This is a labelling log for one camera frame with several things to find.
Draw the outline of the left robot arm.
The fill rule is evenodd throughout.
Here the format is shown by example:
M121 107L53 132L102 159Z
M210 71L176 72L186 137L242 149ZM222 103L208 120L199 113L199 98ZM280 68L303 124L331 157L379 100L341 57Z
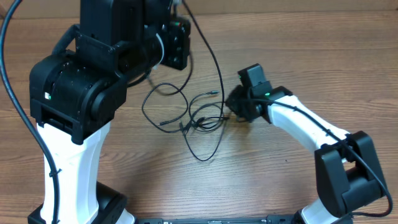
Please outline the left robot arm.
M29 223L135 223L125 195L98 182L101 148L127 89L152 69L187 66L190 22L177 1L82 1L80 21L30 72L30 113L51 161Z

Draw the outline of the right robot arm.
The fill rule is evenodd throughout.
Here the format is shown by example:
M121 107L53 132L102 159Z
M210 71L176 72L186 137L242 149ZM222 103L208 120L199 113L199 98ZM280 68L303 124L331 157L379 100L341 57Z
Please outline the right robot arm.
M273 88L259 64L238 72L241 84L225 104L251 122L262 117L314 156L318 198L293 215L269 215L267 223L352 223L355 216L381 218L393 209L371 137L349 133L317 116L286 87Z

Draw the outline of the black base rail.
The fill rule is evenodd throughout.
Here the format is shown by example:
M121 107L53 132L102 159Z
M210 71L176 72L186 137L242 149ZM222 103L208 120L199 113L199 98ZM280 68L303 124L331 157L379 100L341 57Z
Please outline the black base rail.
M301 223L294 215L268 215L260 218L137 218L137 224L294 224Z

